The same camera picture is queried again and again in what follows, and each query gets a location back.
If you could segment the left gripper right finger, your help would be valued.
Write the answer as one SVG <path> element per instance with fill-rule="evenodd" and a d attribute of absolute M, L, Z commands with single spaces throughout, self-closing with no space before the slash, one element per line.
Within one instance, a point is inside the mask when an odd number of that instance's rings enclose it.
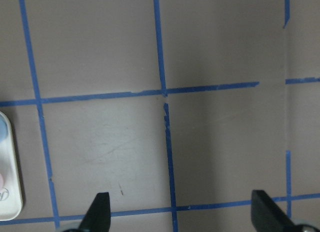
<path fill-rule="evenodd" d="M 257 232 L 289 232 L 295 227 L 264 190 L 251 192 L 250 218 Z"/>

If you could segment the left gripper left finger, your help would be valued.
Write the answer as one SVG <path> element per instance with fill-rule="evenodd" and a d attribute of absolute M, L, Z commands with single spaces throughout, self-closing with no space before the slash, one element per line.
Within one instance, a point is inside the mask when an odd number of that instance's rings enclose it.
<path fill-rule="evenodd" d="M 110 195 L 108 192 L 100 192 L 95 196 L 78 230 L 80 232 L 108 232 L 110 227 Z"/>

